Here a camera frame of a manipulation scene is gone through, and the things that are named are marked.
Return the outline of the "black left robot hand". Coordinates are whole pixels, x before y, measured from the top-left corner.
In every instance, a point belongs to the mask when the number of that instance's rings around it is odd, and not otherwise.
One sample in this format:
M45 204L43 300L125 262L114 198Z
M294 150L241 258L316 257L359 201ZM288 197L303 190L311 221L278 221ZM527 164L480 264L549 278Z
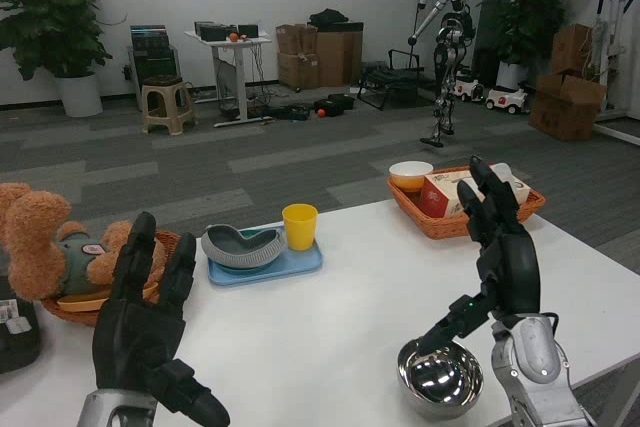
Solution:
M194 281L196 239L186 233L159 285L159 297L143 297L155 248L156 220L135 220L115 267L109 298L94 329L92 356L96 391L85 400L81 426L150 426L163 405L201 426L227 426L222 403L178 359L186 322L184 304Z

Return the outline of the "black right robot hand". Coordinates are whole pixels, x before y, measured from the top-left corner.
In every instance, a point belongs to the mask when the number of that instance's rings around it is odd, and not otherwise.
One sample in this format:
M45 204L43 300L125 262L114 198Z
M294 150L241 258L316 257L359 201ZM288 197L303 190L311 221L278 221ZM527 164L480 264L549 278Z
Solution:
M500 320L540 312L541 282L533 240L518 219L519 205L510 184L499 179L481 158L469 161L477 191L461 182L459 200L469 217L471 239L480 244L476 262L481 291L464 295L449 306L448 314L417 343L417 354L428 355L454 338L465 338L490 317Z

